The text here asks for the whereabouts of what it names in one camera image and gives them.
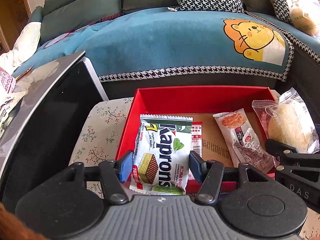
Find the person left hand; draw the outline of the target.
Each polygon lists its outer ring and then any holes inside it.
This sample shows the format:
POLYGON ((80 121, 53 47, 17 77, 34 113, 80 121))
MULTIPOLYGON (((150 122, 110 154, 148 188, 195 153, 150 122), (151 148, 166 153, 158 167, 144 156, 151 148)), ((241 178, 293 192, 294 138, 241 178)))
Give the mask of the person left hand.
POLYGON ((1 239, 41 240, 47 238, 29 229, 1 204, 1 239))

